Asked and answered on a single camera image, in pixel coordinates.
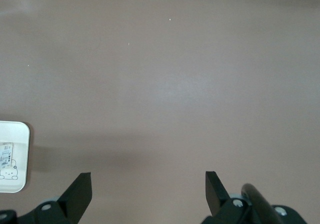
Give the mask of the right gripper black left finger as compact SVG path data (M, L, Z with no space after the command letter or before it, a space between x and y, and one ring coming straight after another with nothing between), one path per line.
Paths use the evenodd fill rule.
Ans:
M57 199L39 204L18 218L19 223L79 223L92 200L89 172L81 173Z

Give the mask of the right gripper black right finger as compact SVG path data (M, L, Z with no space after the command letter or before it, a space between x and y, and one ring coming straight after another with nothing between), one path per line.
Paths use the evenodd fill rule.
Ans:
M249 223L251 214L249 202L240 195L230 196L216 172L207 171L205 174L205 196L211 215L202 223Z

